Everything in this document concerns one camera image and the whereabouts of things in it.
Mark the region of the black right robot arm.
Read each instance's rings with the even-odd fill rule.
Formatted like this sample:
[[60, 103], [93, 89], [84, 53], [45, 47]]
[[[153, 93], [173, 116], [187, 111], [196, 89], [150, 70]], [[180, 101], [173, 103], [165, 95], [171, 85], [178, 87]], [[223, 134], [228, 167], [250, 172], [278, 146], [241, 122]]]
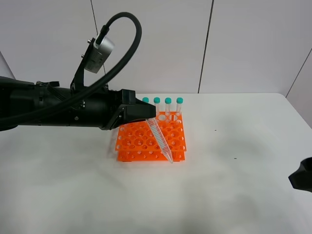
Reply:
[[301, 161], [299, 168], [288, 179], [294, 189], [312, 192], [312, 158]]

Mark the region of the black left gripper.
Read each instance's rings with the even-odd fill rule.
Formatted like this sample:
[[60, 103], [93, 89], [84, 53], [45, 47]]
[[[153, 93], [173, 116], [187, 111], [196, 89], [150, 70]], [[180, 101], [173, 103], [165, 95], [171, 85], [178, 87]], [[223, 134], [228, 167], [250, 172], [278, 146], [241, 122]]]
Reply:
[[112, 130], [123, 124], [140, 122], [156, 116], [156, 107], [146, 102], [136, 103], [136, 92], [121, 89], [104, 93], [104, 121], [101, 130]]

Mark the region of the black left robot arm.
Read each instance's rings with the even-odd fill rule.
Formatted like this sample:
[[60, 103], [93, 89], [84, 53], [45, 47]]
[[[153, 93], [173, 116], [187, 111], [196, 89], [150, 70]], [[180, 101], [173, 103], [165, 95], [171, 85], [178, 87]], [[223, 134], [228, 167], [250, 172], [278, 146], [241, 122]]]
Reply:
[[[51, 107], [73, 94], [70, 89], [60, 88], [57, 81], [34, 84], [1, 77], [0, 116], [13, 117]], [[125, 89], [113, 91], [103, 87], [64, 111], [53, 112], [49, 117], [31, 119], [24, 125], [96, 127], [112, 130], [124, 124], [144, 121], [155, 116], [155, 106], [136, 98], [135, 91]]]

